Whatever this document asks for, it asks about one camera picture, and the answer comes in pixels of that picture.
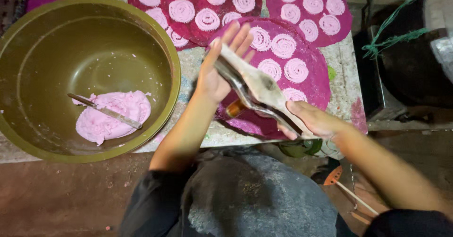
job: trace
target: person's right hand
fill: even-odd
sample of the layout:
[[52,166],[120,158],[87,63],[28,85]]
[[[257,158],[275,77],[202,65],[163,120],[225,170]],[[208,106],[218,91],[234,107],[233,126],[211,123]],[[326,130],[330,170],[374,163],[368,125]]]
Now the person's right hand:
[[[325,113],[304,101],[287,101],[286,107],[291,113],[301,119],[307,128],[314,133],[314,135],[325,140],[332,138],[339,131],[349,129],[351,127],[351,125],[345,121],[329,113]],[[279,123],[277,124],[277,128],[291,140],[295,140],[297,138],[295,133],[289,131],[286,127]]]

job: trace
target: olive green bowl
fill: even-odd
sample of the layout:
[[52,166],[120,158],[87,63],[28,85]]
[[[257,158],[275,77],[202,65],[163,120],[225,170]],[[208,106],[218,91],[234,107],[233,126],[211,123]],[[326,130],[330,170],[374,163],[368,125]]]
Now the olive green bowl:
[[[178,99],[181,70],[170,38],[121,1],[43,5],[8,29],[0,49],[0,130],[41,159],[87,163],[131,151],[158,132]],[[136,90],[152,94],[151,116],[140,130],[100,146],[77,134],[84,107],[67,93]]]

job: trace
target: stone table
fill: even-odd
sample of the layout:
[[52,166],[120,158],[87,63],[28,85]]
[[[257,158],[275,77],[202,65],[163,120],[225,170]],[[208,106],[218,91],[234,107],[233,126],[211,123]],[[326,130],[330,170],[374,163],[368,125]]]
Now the stone table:
[[[269,17],[265,2],[263,0],[261,15],[263,17]],[[348,122],[352,122],[360,130],[366,132],[365,112],[362,105],[362,95],[351,33],[343,41],[325,48],[320,48],[320,50],[329,66],[331,98],[326,111]],[[201,47],[178,52],[181,61],[181,90],[173,114],[161,131],[148,143],[134,151],[134,153],[155,151],[159,143],[179,119],[194,89],[193,85],[198,75],[203,52],[204,48]],[[263,141],[256,137],[239,134],[216,121],[212,121],[201,146],[248,145],[263,142],[270,141]],[[39,159],[23,152],[0,134],[0,163],[34,160]]]

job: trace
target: forearm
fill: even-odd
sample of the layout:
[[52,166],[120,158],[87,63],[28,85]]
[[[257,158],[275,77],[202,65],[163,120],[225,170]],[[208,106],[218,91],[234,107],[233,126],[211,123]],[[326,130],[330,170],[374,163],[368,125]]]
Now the forearm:
[[197,155],[216,109],[216,103],[195,92],[181,118],[157,148],[150,170],[184,171]]
[[395,208],[447,212],[444,200],[431,182],[358,130],[347,127],[333,141]]

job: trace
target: wooden stick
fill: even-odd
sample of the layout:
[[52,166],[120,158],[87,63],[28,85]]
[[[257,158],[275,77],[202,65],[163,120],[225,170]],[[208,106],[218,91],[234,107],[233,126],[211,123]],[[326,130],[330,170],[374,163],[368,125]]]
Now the wooden stick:
[[349,190],[347,187],[345,187],[343,184],[341,184],[339,181],[337,181],[337,185],[340,187],[340,188],[343,188],[344,191],[346,191],[348,194],[352,195],[352,197],[354,197],[356,200],[358,200],[361,204],[363,204],[368,210],[370,210],[371,212],[373,212],[374,214],[376,215],[379,215],[379,213],[377,211],[375,211],[373,208],[370,207],[370,205],[367,205],[366,202],[364,202],[362,199],[360,199],[358,196],[356,196],[356,194],[354,194],[351,190]]

